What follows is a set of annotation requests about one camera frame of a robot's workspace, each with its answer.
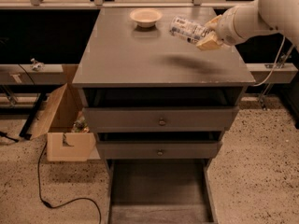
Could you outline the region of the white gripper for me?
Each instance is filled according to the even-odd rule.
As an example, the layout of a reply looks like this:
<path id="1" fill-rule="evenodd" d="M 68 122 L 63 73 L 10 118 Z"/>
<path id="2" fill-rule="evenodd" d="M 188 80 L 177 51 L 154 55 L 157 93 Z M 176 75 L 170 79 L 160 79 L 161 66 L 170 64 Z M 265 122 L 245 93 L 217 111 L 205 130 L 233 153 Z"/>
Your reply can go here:
<path id="1" fill-rule="evenodd" d="M 222 15 L 218 15 L 205 24 L 205 27 L 214 31 L 208 33 L 199 40 L 196 47 L 201 51 L 220 49 L 224 44 L 234 46 L 245 42 L 245 39 L 235 28 L 235 19 L 241 18 L 238 12 L 243 10 L 243 6 L 235 6 L 227 9 Z"/>

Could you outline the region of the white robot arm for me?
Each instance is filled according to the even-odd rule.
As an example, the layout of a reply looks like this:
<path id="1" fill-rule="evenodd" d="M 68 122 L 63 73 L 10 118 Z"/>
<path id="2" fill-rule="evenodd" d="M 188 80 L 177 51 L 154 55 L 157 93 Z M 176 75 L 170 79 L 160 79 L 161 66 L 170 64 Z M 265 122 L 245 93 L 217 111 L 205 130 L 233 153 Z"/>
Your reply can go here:
<path id="1" fill-rule="evenodd" d="M 255 36 L 282 34 L 299 47 L 299 0 L 254 0 L 229 8 L 205 24 L 210 32 L 196 47 L 219 49 Z"/>

